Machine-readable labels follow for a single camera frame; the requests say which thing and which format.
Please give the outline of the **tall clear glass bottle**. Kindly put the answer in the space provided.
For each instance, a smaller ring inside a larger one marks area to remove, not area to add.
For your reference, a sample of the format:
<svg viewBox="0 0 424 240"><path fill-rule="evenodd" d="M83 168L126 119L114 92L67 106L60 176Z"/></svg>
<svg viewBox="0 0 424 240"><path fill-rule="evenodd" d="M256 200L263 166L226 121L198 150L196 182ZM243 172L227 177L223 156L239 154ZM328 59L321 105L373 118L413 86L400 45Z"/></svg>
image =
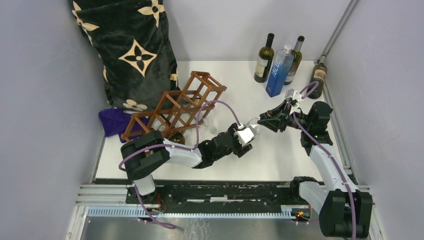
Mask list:
<svg viewBox="0 0 424 240"><path fill-rule="evenodd" d="M175 112L169 114L158 114L154 117L151 130L160 131L164 136L171 136L176 133L184 134L187 130L194 129L196 124L206 128L210 133L215 134L217 128L208 122L206 110L200 113L195 108L194 111L183 111L179 117Z"/></svg>

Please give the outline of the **blue square vodka bottle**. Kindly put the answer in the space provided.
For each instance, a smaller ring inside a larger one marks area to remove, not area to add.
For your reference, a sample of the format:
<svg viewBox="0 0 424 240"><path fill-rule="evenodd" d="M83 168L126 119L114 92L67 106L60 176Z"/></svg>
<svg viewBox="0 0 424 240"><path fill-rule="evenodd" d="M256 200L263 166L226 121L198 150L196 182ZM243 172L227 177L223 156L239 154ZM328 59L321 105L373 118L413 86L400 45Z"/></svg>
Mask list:
<svg viewBox="0 0 424 240"><path fill-rule="evenodd" d="M271 98L280 95L285 85L294 60L292 49L293 47L290 44L286 44L275 54L265 89Z"/></svg>

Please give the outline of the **brown wooden wine rack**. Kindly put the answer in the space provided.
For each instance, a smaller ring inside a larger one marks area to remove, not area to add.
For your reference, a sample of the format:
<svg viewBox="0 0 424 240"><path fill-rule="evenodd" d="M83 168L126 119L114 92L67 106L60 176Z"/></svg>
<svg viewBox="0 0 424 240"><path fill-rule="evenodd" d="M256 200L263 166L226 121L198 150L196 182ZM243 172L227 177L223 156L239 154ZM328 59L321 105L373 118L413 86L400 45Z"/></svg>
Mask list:
<svg viewBox="0 0 424 240"><path fill-rule="evenodd" d="M195 127L193 120L198 113L202 121L215 108L213 103L203 109L201 106L208 101L218 100L226 90L227 87L209 72L192 71L184 88L164 91L153 111L131 114L129 124L120 138L129 142L131 137L148 134L154 130L155 121L163 126L160 132L164 137L177 132L184 133Z"/></svg>

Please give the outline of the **green wine bottle black cap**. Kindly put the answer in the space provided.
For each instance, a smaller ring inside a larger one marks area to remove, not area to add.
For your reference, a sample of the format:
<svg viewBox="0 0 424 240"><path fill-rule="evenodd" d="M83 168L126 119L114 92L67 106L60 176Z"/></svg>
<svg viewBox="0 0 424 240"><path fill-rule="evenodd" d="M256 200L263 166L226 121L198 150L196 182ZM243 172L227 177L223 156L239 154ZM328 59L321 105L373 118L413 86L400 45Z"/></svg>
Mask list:
<svg viewBox="0 0 424 240"><path fill-rule="evenodd" d="M267 81L269 70L275 55L274 49L272 48L274 37L274 33L269 33L267 35L265 46L259 50L254 71L254 80L258 83L265 83Z"/></svg>

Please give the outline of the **clear liquor bottle black cap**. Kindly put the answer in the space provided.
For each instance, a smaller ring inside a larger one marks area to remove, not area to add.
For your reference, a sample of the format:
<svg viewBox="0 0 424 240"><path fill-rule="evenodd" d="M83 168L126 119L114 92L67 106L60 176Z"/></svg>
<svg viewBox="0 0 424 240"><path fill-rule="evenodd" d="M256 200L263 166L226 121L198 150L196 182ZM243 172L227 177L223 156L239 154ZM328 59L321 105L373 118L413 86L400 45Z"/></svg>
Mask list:
<svg viewBox="0 0 424 240"><path fill-rule="evenodd" d="M249 120L245 126L247 128L252 128L253 130L255 130L256 132L256 137L261 135L265 130L269 130L267 128L265 128L264 126L261 126L258 124L258 120L260 119L260 115L253 117L251 120Z"/></svg>

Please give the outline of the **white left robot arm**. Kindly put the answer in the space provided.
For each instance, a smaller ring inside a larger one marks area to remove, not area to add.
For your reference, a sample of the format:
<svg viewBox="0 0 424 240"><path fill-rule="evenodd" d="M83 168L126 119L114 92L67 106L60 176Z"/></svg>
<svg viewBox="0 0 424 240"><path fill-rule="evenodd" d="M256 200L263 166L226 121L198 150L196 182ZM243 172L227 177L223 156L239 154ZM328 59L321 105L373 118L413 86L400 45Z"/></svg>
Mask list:
<svg viewBox="0 0 424 240"><path fill-rule="evenodd" d="M154 130L121 147L122 162L118 168L137 187L139 199L151 204L157 198L152 173L162 165L180 164L204 169L231 154L240 158L253 148L251 142L261 133L262 128L257 123L241 126L234 123L211 140L190 146L172 142Z"/></svg>

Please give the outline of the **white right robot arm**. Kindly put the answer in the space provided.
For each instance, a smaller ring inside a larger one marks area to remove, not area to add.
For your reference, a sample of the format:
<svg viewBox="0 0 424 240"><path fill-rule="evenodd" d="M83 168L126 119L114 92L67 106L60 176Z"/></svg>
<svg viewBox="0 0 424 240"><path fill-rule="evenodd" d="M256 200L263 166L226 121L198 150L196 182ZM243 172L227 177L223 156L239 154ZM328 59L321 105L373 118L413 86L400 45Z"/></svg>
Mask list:
<svg viewBox="0 0 424 240"><path fill-rule="evenodd" d="M258 123L275 133L288 127L300 130L301 145L322 177L325 188L314 180L304 180L289 189L289 199L295 204L307 201L315 209L324 236L366 239L373 198L357 187L337 159L327 131L332 112L333 109L323 101L314 102L307 114L296 112L285 100L260 114Z"/></svg>

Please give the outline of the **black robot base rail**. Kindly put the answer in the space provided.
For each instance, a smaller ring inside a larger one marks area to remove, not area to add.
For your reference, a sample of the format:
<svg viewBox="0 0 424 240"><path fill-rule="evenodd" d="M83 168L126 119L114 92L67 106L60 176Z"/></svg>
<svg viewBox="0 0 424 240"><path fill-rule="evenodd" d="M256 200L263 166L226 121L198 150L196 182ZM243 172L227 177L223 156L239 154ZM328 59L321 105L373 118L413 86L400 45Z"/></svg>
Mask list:
<svg viewBox="0 0 424 240"><path fill-rule="evenodd" d="M147 208L160 205L166 214L277 214L282 206L305 206L302 182L316 179L296 176L291 181L155 180L155 190L142 196Z"/></svg>

